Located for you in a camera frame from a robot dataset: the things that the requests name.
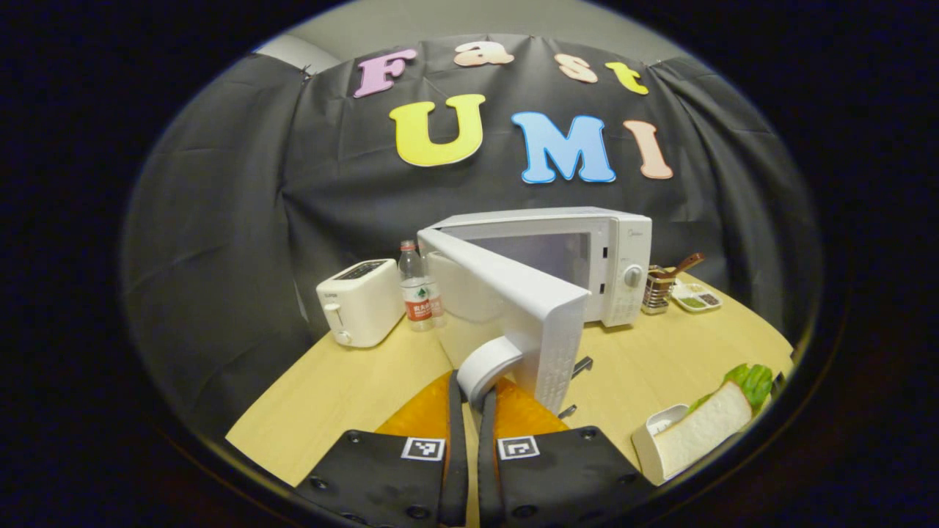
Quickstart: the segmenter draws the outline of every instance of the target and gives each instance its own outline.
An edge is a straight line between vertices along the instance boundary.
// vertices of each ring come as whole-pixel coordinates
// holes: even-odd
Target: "bread slice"
[[[655,435],[665,476],[676,474],[739,431],[753,417],[740,386],[726,381],[697,409]]]

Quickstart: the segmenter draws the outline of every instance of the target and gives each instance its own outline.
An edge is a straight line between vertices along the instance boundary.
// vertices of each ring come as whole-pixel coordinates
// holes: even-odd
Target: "orange gripper pad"
[[[496,383],[495,438],[555,433],[569,428],[518,385],[505,378]]]
[[[443,438],[449,441],[450,376],[451,372],[447,372],[431,381],[375,432],[394,436]]]

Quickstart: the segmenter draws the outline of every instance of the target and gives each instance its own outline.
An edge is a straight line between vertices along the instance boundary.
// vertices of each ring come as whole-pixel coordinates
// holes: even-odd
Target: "letter m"
[[[519,112],[512,122],[525,134],[529,168],[522,173],[526,183],[549,183],[557,176],[547,166],[547,156],[562,171],[564,179],[574,177],[577,160],[583,158],[580,179],[584,181],[610,182],[616,173],[609,168],[607,151],[603,146],[603,121],[591,116],[577,116],[571,123],[567,137],[554,123],[539,112]]]

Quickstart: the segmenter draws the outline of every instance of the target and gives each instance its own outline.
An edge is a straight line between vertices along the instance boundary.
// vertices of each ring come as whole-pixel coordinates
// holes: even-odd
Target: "wooden table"
[[[687,273],[681,281],[704,284]],[[650,415],[713,392],[741,363],[789,376],[793,347],[769,323],[722,293],[723,305],[693,314],[675,302],[664,314],[639,314],[632,327],[584,325],[577,359],[593,369],[571,381],[562,405],[570,427],[596,426],[637,468],[632,433]],[[346,349],[324,336],[241,416],[225,437],[238,450],[297,486],[348,429],[375,430],[425,385],[453,368],[433,332],[402,319],[371,349]],[[477,432],[464,404],[469,454],[468,526],[478,524]]]

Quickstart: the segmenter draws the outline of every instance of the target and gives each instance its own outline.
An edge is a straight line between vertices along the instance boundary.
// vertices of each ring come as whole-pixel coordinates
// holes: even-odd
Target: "toaster lever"
[[[329,303],[323,306],[323,313],[326,314],[326,322],[330,324],[330,328],[333,330],[342,330],[345,325],[343,325],[343,318],[339,315],[339,304]]]

